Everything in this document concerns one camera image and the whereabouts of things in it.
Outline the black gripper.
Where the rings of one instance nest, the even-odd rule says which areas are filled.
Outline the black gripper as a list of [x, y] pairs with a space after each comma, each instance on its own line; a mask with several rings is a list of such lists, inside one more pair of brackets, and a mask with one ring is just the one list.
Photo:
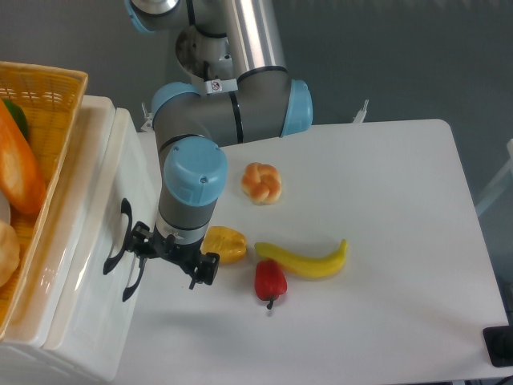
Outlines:
[[200, 252], [202, 240], [182, 245], [172, 235], [164, 238], [158, 230], [152, 233], [146, 224], [137, 221], [128, 234], [126, 250], [139, 259], [152, 259], [156, 252], [158, 258], [179, 266], [192, 277], [189, 289], [193, 290], [197, 284], [211, 286], [220, 264], [219, 254]]

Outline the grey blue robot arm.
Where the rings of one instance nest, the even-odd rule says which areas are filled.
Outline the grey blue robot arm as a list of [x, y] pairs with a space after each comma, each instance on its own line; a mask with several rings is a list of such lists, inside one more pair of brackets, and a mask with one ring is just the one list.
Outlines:
[[159, 258], [193, 284], [213, 283], [219, 265], [201, 243], [228, 172], [224, 147], [307, 130], [313, 105], [291, 79], [270, 1], [128, 1], [146, 33], [181, 26], [176, 57], [200, 85], [169, 83], [151, 101], [162, 187], [153, 226], [130, 222], [121, 253], [143, 268]]

